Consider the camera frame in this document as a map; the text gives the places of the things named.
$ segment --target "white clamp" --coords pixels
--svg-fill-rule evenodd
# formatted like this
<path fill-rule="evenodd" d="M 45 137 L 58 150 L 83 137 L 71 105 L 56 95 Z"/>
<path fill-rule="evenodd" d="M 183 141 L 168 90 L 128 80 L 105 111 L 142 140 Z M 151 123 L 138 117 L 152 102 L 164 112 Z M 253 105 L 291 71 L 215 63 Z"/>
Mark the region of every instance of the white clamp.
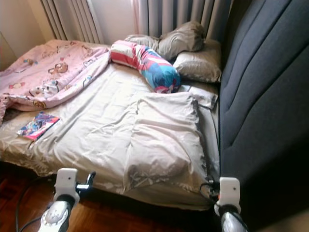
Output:
<path fill-rule="evenodd" d="M 240 183 L 237 178 L 233 177 L 220 177 L 220 196 L 217 205 L 214 206 L 215 213 L 219 214 L 219 206 L 233 205 L 237 208 L 240 214 L 241 208 L 239 205 L 240 200 Z"/>
<path fill-rule="evenodd" d="M 75 199 L 76 206 L 79 202 L 79 195 L 76 192 L 76 176 L 77 169 L 75 168 L 61 168 L 57 172 L 57 178 L 55 183 L 56 193 L 54 195 L 54 201 L 60 195 L 70 195 Z"/>

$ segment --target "beige bed sheet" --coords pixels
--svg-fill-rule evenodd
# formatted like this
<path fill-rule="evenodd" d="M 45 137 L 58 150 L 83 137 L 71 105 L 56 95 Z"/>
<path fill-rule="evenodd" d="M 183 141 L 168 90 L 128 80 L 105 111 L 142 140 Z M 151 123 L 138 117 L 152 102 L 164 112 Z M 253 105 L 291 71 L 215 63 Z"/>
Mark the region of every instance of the beige bed sheet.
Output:
<path fill-rule="evenodd" d="M 98 189 L 155 205 L 192 210 L 209 208 L 200 194 L 169 183 L 157 183 L 124 192 L 126 159 L 122 151 L 128 146 L 127 137 L 130 136 L 130 131 L 126 130 L 126 120 L 132 120 L 126 114 L 130 110 L 130 102 L 137 101 L 143 93 L 148 92 L 151 89 L 136 70 L 110 64 L 101 77 L 77 97 L 45 110 L 59 117 L 60 121 L 35 142 L 19 137 L 16 131 L 38 112 L 17 113 L 11 120 L 8 120 L 7 115 L 0 127 L 0 159 L 33 169 L 38 175 L 55 173 L 61 167 L 77 168 L 80 180 L 89 171 L 95 170 L 97 176 L 94 187 Z M 199 107 L 207 168 L 214 177 L 218 177 L 219 173 L 217 108 L 217 104 L 212 111 Z M 108 127 L 118 127 L 121 133 L 111 136 Z M 109 139 L 119 141 L 119 145 L 109 147 Z"/>

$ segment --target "white curtain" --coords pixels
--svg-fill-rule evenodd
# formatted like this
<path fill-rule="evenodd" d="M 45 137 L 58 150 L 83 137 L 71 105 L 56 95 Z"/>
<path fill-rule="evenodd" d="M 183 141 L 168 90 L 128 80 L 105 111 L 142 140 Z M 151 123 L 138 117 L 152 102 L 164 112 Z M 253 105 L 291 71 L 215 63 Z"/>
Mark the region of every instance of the white curtain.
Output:
<path fill-rule="evenodd" d="M 231 0 L 131 0 L 135 32 L 159 37 L 188 21 L 197 21 L 207 38 L 221 41 Z"/>

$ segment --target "white device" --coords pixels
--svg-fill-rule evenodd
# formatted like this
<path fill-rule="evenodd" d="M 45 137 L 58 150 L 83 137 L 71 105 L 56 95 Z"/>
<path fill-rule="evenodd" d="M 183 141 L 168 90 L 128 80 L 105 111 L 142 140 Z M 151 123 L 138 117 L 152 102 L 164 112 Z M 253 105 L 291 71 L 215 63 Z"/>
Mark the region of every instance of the white device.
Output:
<path fill-rule="evenodd" d="M 80 198 L 76 192 L 76 176 L 77 169 L 75 168 L 61 168 L 58 170 L 54 201 L 56 201 L 60 195 L 70 195 L 75 200 L 74 206 L 78 204 Z"/>
<path fill-rule="evenodd" d="M 237 208 L 240 214 L 241 207 L 240 200 L 240 183 L 237 178 L 233 177 L 220 177 L 220 193 L 219 200 L 214 206 L 215 213 L 219 216 L 219 207 L 224 205 L 233 205 Z"/>
<path fill-rule="evenodd" d="M 41 217 L 39 232 L 66 232 L 71 210 L 80 199 L 80 192 L 90 189 L 96 173 L 89 174 L 86 183 L 76 182 L 77 169 L 61 168 L 57 172 L 54 203 Z"/>

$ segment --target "white wall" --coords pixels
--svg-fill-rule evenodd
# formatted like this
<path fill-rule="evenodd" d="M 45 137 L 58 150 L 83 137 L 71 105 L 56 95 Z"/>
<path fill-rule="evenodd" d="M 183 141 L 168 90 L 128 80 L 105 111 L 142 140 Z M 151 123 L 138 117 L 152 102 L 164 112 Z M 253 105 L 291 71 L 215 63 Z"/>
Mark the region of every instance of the white wall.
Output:
<path fill-rule="evenodd" d="M 54 38 L 40 0 L 0 0 L 0 32 L 10 48 L 2 56 L 10 63 L 13 57 Z"/>
<path fill-rule="evenodd" d="M 134 17 L 130 0 L 91 0 L 105 44 L 134 34 Z"/>
<path fill-rule="evenodd" d="M 2 36 L 0 32 L 0 71 L 4 71 L 6 68 L 8 68 L 17 58 L 12 51 L 11 47 L 5 40 L 5 38 Z"/>

